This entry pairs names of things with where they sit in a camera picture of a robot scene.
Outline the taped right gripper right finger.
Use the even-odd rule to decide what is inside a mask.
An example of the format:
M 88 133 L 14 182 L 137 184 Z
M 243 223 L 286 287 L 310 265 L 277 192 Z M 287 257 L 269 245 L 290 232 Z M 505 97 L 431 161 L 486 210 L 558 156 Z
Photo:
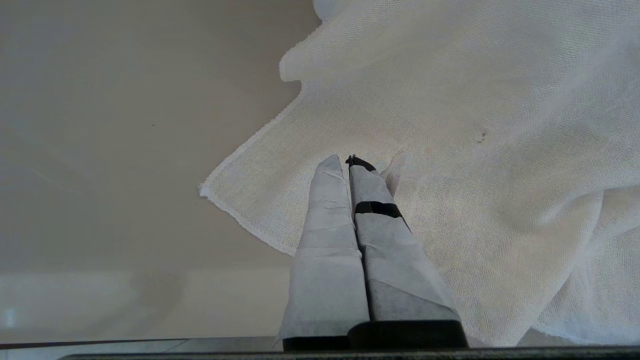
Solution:
M 414 237 L 386 181 L 350 155 L 350 194 L 370 320 L 348 332 L 355 349 L 466 349 L 451 292 Z

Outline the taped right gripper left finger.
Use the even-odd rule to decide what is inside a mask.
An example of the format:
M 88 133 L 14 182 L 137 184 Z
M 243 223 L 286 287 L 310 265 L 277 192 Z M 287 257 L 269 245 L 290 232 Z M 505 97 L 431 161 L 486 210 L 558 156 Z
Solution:
M 286 351 L 348 350 L 349 332 L 369 321 L 348 185 L 339 157 L 330 155 L 311 179 L 278 340 Z

